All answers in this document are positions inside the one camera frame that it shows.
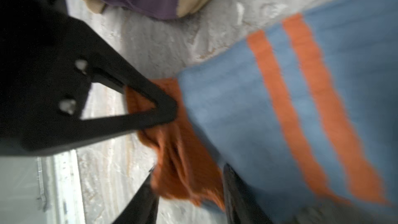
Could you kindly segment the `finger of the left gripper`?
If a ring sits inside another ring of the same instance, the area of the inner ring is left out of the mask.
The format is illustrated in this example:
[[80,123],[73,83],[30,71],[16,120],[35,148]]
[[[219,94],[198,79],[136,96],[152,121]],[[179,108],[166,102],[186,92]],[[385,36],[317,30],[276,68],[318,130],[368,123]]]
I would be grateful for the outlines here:
[[128,203],[123,212],[114,220],[113,224],[155,224],[157,221],[159,196],[151,187],[154,168],[140,186],[137,193]]

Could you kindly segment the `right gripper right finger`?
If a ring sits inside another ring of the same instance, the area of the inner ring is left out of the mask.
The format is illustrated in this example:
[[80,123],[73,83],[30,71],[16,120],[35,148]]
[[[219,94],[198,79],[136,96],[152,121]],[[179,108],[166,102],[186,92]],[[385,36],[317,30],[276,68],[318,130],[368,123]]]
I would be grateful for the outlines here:
[[222,176],[228,224],[272,223],[230,165],[224,165]]

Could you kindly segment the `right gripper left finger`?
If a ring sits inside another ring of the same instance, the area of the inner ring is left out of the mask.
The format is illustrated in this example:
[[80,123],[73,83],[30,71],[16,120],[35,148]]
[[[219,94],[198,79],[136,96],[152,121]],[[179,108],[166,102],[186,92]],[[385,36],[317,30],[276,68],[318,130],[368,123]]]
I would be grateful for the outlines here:
[[[131,87],[155,107],[82,120],[93,83]],[[176,101],[71,17],[65,0],[1,0],[1,155],[49,156],[176,115]]]

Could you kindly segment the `blue orange striped sock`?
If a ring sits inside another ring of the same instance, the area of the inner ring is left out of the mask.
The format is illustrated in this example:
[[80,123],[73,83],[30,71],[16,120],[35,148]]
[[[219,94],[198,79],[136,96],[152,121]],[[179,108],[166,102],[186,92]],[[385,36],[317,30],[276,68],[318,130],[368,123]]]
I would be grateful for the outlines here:
[[155,83],[178,102],[138,133],[158,195],[224,209],[228,164],[276,223],[323,198],[398,221],[398,0],[334,0]]

